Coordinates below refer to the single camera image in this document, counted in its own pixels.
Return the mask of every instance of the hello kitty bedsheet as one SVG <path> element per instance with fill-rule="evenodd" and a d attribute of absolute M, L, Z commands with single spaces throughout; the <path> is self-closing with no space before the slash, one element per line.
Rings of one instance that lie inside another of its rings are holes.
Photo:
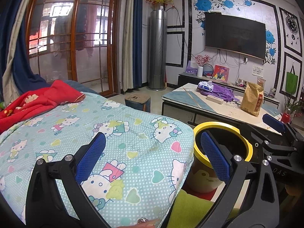
<path fill-rule="evenodd" d="M 111 227 L 159 219 L 159 227 L 193 162 L 193 130 L 164 116 L 102 96 L 64 104 L 0 135 L 0 191 L 25 222 L 25 200 L 35 162 L 59 161 L 102 132 L 106 147 L 82 188 Z M 60 180 L 68 213 L 77 217 Z"/>

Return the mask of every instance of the brown paper bag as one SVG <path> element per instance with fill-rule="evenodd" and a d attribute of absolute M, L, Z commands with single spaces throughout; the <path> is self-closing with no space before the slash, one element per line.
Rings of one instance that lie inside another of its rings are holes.
<path fill-rule="evenodd" d="M 264 99 L 264 88 L 258 84 L 248 82 L 243 96 L 241 109 L 251 115 L 259 116 Z"/>

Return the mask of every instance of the blue curtain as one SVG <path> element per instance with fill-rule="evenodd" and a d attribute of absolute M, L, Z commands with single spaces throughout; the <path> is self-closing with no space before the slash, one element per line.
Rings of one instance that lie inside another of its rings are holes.
<path fill-rule="evenodd" d="M 133 87 L 142 86 L 142 23 L 143 0 L 134 0 L 133 5 Z"/>
<path fill-rule="evenodd" d="M 7 2 L 6 8 L 0 14 L 0 91 L 2 90 L 2 76 L 6 69 L 7 54 L 10 43 L 11 32 L 18 8 L 22 0 L 10 0 Z M 37 90 L 49 85 L 39 75 L 34 75 L 29 66 L 28 51 L 25 44 L 25 15 L 21 24 L 19 35 L 17 38 L 16 51 L 13 59 L 13 78 L 19 94 L 23 94 L 29 90 Z"/>

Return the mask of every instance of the sliding glass door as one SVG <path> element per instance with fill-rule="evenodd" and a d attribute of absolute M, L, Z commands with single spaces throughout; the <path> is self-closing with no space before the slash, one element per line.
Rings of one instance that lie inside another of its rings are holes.
<path fill-rule="evenodd" d="M 29 62 L 47 82 L 74 80 L 102 95 L 113 93 L 114 0 L 34 0 Z"/>

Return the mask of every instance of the yellow rim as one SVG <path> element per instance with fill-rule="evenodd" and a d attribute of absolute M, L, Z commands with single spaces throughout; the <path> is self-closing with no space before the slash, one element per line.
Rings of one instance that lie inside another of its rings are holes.
<path fill-rule="evenodd" d="M 246 149 L 247 149 L 247 157 L 246 157 L 245 161 L 249 161 L 251 159 L 252 154 L 253 154 L 252 145 L 249 143 L 249 141 L 246 140 L 246 138 L 241 136 L 240 131 L 236 127 L 233 127 L 233 126 L 231 126 L 229 124 L 226 124 L 226 123 L 223 123 L 223 122 L 204 122 L 204 123 L 201 123 L 200 125 L 197 125 L 193 129 L 194 137 L 196 137 L 196 135 L 200 131 L 202 131 L 204 129 L 207 129 L 207 128 L 222 128 L 222 129 L 228 130 L 228 131 L 232 132 L 233 134 L 237 135 L 244 142 L 244 144 L 246 146 Z M 194 155 L 204 165 L 213 169 L 213 167 L 210 164 L 210 161 L 208 160 L 208 158 L 197 147 L 197 144 L 196 144 L 195 140 L 194 140 Z"/>

